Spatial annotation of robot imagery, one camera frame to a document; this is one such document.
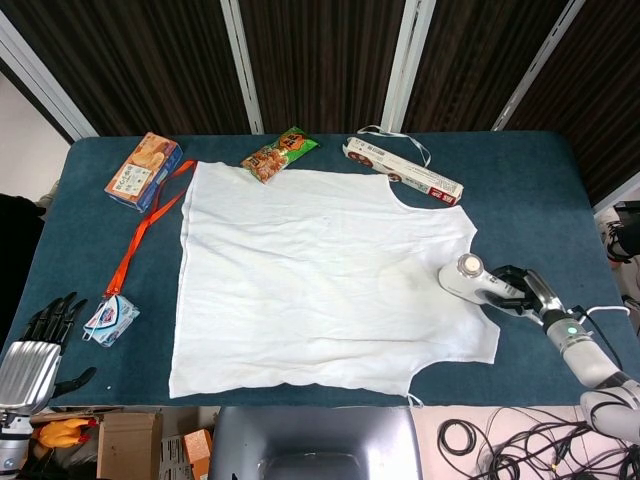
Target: table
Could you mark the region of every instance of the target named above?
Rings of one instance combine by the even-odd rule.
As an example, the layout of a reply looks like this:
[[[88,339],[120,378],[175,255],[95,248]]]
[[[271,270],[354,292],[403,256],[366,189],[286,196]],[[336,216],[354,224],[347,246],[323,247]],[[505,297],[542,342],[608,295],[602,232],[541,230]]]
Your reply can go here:
[[[316,135],[317,148],[289,168],[371,174],[346,159],[348,135]],[[367,136],[404,158],[420,157],[406,139]],[[514,264],[537,270],[567,306],[620,304],[592,211],[571,149],[549,132],[416,134],[433,155],[431,168],[461,182],[461,205],[478,233],[472,251],[489,268]],[[239,165],[274,135],[178,136],[185,158]],[[182,215],[174,207],[147,233],[129,270],[124,293],[142,314],[111,348],[81,340],[82,325],[97,306],[141,219],[137,211],[107,197],[103,188],[140,137],[89,138],[68,155],[57,197],[33,261],[8,341],[53,298],[72,290],[89,299],[72,332],[59,380],[88,366],[98,373],[82,389],[54,405],[406,405],[406,399],[365,390],[318,385],[238,389],[170,400],[175,303],[182,249]],[[188,179],[169,185],[165,195]],[[406,185],[398,198],[414,207],[444,204]],[[578,402],[583,387],[533,322],[486,308],[501,328],[494,365],[439,363],[419,374],[411,393],[425,404],[562,405]],[[623,314],[601,314],[600,325],[625,370],[640,378],[638,340]]]

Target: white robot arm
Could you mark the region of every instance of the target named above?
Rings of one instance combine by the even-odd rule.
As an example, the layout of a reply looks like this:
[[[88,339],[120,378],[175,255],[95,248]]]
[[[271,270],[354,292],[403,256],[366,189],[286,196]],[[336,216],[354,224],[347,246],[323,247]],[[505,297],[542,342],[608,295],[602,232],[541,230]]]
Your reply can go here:
[[[90,367],[75,380],[55,383],[58,366],[80,309],[75,292],[36,313],[24,336],[13,342],[0,366],[0,480],[16,478],[29,447],[31,415],[51,398],[80,388],[96,372]]]
[[[622,372],[534,271],[502,267],[494,274],[465,254],[439,272],[440,285],[476,304],[490,304],[542,326],[569,369],[585,387],[585,420],[605,435],[640,444],[640,384]]]

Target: white shirt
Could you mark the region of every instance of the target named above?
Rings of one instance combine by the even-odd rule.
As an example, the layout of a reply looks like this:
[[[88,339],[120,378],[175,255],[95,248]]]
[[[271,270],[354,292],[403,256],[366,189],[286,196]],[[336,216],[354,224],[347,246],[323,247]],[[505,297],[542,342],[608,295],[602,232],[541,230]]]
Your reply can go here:
[[[385,175],[200,163],[182,207],[172,398],[281,383],[407,395],[440,361],[492,363],[499,328],[438,284],[476,232]]]

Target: snack box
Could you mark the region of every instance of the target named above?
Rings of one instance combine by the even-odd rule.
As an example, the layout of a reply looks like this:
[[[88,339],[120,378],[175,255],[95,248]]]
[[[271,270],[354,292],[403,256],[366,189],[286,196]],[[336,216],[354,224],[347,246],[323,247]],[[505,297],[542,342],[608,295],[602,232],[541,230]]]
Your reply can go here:
[[[438,175],[364,140],[351,137],[342,149],[351,160],[371,167],[378,172],[386,173],[391,181],[406,183],[448,205],[455,205],[462,197],[464,187],[458,182]]]
[[[114,200],[144,212],[182,158],[173,140],[147,133],[104,189]]]

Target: curtain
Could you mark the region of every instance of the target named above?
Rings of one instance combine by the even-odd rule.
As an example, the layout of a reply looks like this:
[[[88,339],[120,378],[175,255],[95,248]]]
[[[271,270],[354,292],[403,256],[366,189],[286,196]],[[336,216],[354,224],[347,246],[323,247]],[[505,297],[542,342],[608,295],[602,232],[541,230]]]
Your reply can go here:
[[[266,132],[376,123],[400,30],[398,0],[240,0]]]
[[[640,171],[640,2],[589,0],[505,128],[571,143],[593,204]]]
[[[438,0],[403,130],[490,130],[566,3]]]
[[[214,0],[0,0],[100,135],[249,133]]]

